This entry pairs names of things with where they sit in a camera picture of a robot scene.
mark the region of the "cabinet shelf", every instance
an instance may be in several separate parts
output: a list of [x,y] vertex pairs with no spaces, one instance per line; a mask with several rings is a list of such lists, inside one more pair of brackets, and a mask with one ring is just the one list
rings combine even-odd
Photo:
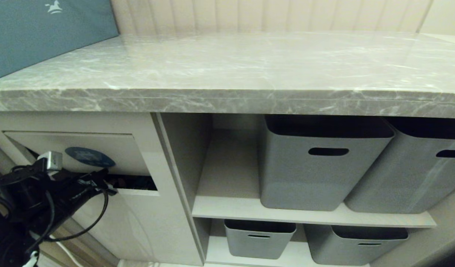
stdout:
[[260,202],[256,139],[249,132],[214,130],[192,215],[200,218],[285,221],[351,226],[433,228],[428,212],[355,212],[344,203],[334,211],[265,208]]

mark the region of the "electrical cord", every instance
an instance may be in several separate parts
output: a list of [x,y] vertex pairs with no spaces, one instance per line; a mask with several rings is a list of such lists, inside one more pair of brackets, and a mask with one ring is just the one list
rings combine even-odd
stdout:
[[13,241],[4,251],[4,253],[2,254],[2,258],[0,260],[0,267],[5,267],[5,264],[7,263],[6,260],[7,260],[7,254],[9,253],[10,249],[13,247],[13,245],[15,245],[17,243],[18,240],[15,240]]
[[76,260],[76,258],[74,257],[74,255],[71,253],[70,250],[68,250],[67,247],[65,247],[61,242],[57,241],[56,242],[57,245],[59,245],[61,247],[62,250],[64,250],[66,252],[66,254],[68,255],[68,257],[70,257],[70,259],[74,262],[74,264],[76,264],[78,267],[84,267],[82,264],[80,264],[80,262],[78,262],[78,260]]
[[51,230],[51,227],[53,226],[54,215],[55,215],[55,208],[54,208],[53,198],[51,197],[51,194],[48,191],[45,191],[45,196],[46,196],[46,199],[48,199],[48,203],[50,204],[50,209],[51,209],[50,223],[46,227],[45,231],[40,235],[40,237],[38,239],[36,239],[35,242],[33,242],[33,244],[31,246],[28,247],[28,249],[25,251],[25,253],[30,253],[31,250],[36,245],[40,244],[41,241],[48,235],[48,233]]
[[92,223],[92,225],[90,225],[89,227],[87,227],[86,229],[82,230],[81,232],[79,232],[79,233],[77,233],[75,235],[69,235],[68,237],[64,237],[64,238],[46,237],[46,238],[44,238],[44,241],[47,241],[47,242],[60,242],[60,241],[70,240],[70,239],[73,239],[73,238],[77,238],[80,235],[84,235],[89,230],[91,230],[99,222],[99,220],[101,220],[102,216],[106,212],[107,204],[109,203],[109,195],[107,194],[107,191],[105,189],[101,189],[101,190],[102,190],[102,193],[104,194],[104,207],[102,208],[101,214],[99,215],[99,217],[97,217],[96,221],[94,223]]
[[30,165],[17,165],[15,167],[13,167],[10,171],[11,172],[14,172],[16,171],[17,169],[25,169],[26,167],[29,167]]
[[2,197],[0,197],[0,204],[2,204],[7,209],[6,218],[10,218],[12,216],[13,211],[12,205]]

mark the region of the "white cabinet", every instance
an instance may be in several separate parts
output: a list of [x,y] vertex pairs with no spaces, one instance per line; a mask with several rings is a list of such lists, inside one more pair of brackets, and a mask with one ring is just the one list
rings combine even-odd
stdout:
[[225,218],[368,227],[436,227],[428,212],[361,213],[344,204],[334,211],[265,208],[259,195],[256,115],[214,115],[214,121],[206,116],[158,114],[171,164],[177,170],[182,199],[190,207],[189,219],[196,225],[197,240],[207,264],[321,266],[313,262],[309,254],[302,227],[278,260],[234,257],[229,253],[222,225]]
[[[100,169],[64,151],[84,147],[109,156],[112,174],[151,175],[157,191],[120,189],[90,231],[124,260],[203,264],[155,124],[149,113],[0,113],[0,148],[17,164],[34,161],[27,150],[63,153],[70,171]],[[73,216],[84,228],[99,216],[103,196],[90,199]]]

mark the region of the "wall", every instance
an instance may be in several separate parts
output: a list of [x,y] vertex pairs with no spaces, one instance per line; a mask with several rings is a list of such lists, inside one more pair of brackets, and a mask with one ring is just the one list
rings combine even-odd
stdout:
[[420,32],[455,35],[455,0],[434,0]]
[[416,32],[431,0],[112,0],[122,34]]

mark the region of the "open shelf compartment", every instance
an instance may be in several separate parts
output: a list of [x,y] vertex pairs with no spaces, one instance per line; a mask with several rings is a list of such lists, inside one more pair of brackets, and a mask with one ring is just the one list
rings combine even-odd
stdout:
[[262,267],[335,267],[335,265],[320,265],[313,261],[305,232],[300,224],[297,225],[297,231],[277,260],[233,256],[229,253],[223,220],[212,220],[206,263]]
[[421,214],[362,213],[342,203],[334,211],[265,208],[260,202],[256,138],[243,130],[214,130],[197,188],[192,216],[329,225],[433,228]]

